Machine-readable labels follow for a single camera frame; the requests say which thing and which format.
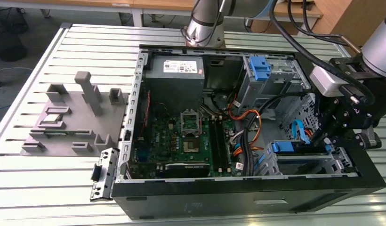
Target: floor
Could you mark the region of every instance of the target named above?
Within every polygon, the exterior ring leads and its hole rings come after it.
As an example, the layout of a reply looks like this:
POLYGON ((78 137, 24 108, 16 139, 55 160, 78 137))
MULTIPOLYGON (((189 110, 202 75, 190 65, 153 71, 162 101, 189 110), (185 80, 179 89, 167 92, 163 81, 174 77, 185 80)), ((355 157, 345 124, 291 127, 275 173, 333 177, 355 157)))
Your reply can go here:
MULTIPOLYGON (((145 15, 145 25, 147 27, 182 28, 189 25, 189 16, 159 15, 158 22, 153 22, 150 15, 145 15)), ((51 10, 51 18, 44 19, 38 9, 26 9, 24 18, 28 24, 28 31, 20 34, 23 45, 28 53, 27 57, 16 62, 3 62, 0 60, 0 69, 7 67, 34 68, 43 55, 43 52, 58 32, 63 22, 75 24, 99 24, 99 25, 126 25, 133 26, 130 14, 109 12, 83 12, 70 10, 51 10)), ((226 31, 246 32, 242 19, 225 20, 226 31)), ((12 103, 23 84, 31 74, 27 69, 11 69, 0 72, 0 120, 7 112, 7 106, 12 103)))

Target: sticker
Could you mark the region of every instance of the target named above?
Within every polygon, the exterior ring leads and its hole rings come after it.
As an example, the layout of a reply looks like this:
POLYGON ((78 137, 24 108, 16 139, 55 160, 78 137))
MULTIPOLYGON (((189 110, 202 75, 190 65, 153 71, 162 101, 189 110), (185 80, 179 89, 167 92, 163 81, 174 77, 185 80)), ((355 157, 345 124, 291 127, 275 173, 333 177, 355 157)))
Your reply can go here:
POLYGON ((243 170, 243 164, 237 162, 237 166, 235 166, 237 170, 243 170))
POLYGON ((238 101, 234 100, 233 104, 237 106, 237 107, 241 107, 241 103, 238 101))
POLYGON ((113 3, 113 6, 126 6, 126 7, 130 7, 130 4, 113 3))
POLYGON ((198 73, 198 64, 195 61, 167 60, 163 62, 163 72, 198 73))

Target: power supply label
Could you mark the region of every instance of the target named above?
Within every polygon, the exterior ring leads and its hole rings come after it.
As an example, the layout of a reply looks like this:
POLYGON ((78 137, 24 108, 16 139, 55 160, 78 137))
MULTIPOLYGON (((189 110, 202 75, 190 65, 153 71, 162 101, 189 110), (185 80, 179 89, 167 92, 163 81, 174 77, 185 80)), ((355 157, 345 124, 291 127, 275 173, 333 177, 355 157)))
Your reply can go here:
POLYGON ((198 73, 198 63, 195 61, 167 60, 163 62, 165 73, 198 73))

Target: slotted metal worktable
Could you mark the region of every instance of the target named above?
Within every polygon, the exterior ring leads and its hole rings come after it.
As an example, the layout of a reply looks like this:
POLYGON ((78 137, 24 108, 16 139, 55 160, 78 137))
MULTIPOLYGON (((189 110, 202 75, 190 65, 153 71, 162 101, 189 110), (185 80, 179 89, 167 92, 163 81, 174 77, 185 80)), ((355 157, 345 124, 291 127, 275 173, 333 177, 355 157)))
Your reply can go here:
MULTIPOLYGON (((323 60, 346 56, 314 38, 298 41, 323 60)), ((183 46, 179 30, 74 24, 62 28, 0 123, 0 225, 99 225, 133 223, 115 202, 90 203, 91 169, 98 158, 23 157, 22 144, 43 110, 50 83, 82 91, 75 73, 90 71, 99 90, 131 90, 139 44, 183 46)), ((226 32, 226 46, 237 49, 294 48, 279 35, 226 32)), ((383 147, 369 151, 386 179, 386 118, 375 130, 383 147)), ((386 189, 350 198, 315 213, 179 219, 154 225, 383 225, 386 189)))

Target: trash bin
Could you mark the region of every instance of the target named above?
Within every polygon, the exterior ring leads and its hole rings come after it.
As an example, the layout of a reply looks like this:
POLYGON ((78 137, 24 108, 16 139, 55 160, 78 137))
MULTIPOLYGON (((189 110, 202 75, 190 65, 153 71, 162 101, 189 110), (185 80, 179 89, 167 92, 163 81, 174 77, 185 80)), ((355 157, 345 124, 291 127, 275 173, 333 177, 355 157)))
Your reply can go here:
POLYGON ((10 33, 22 34, 28 31, 28 25, 23 14, 23 8, 0 7, 0 23, 10 33))
POLYGON ((0 24, 0 60, 6 62, 18 61, 27 55, 27 49, 23 46, 16 34, 8 32, 0 24))

